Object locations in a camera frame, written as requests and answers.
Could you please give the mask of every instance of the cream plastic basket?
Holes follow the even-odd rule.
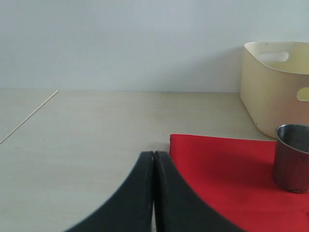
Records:
[[[309,43],[245,44],[240,97],[270,137],[280,125],[309,124]]]

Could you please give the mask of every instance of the red cloth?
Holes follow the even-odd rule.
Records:
[[[172,134],[170,155],[196,194],[249,232],[309,232],[309,194],[271,176],[275,142]]]

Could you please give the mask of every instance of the cup rim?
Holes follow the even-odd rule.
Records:
[[[285,143],[281,138],[279,138],[279,136],[278,136],[278,130],[279,130],[280,128],[282,128],[282,127],[290,126],[290,125],[292,125],[292,126],[309,127],[309,125],[306,125],[306,124],[294,124],[294,123],[283,124],[283,125],[281,125],[281,126],[279,126],[279,127],[276,128],[275,134],[276,134],[277,140],[280,141],[281,143],[283,143],[285,146],[287,146],[287,147],[289,147],[289,148],[291,148],[291,149],[293,149],[293,150],[295,150],[295,151],[301,152],[301,153],[303,153],[303,154],[309,156],[309,152],[302,151],[302,150],[299,150],[299,149],[297,149],[297,148],[295,148],[295,147],[292,147],[292,146],[288,145],[287,143]]]

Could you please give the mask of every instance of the stainless steel cup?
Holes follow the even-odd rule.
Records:
[[[276,137],[274,180],[290,192],[309,192],[309,126],[286,124]]]

